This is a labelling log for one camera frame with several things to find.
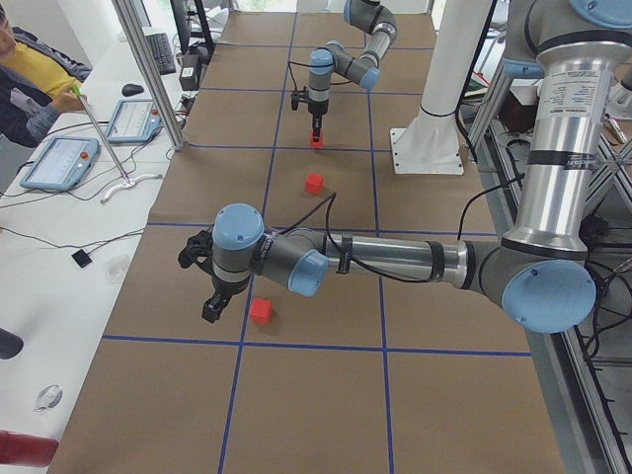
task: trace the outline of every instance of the yellow shirt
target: yellow shirt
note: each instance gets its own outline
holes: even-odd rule
[[[54,59],[21,42],[16,45],[16,52],[13,57],[7,61],[2,61],[2,65],[22,74],[46,92],[51,99],[57,97],[67,86],[81,85],[81,82],[69,76]]]

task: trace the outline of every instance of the monitor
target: monitor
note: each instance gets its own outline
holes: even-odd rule
[[[170,0],[170,2],[176,29],[178,30],[178,39],[180,40],[180,52],[187,54],[189,52],[189,40],[191,39],[189,5],[187,0]]]

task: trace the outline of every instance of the keyboard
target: keyboard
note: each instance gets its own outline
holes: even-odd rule
[[[154,35],[146,35],[145,37],[151,48],[151,53],[154,56],[160,75],[163,76],[176,72],[176,63],[174,62],[174,55],[169,46],[167,34],[156,33]]]

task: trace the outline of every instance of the label sticker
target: label sticker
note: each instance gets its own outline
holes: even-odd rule
[[[547,77],[540,94],[538,119],[590,117],[595,105],[602,103],[599,95],[604,93],[601,92],[603,88],[599,88],[599,83],[603,72],[569,71]]]

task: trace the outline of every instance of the white pole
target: white pole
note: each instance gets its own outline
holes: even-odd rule
[[[454,111],[493,0],[448,0],[419,114],[391,129],[397,174],[462,175]]]

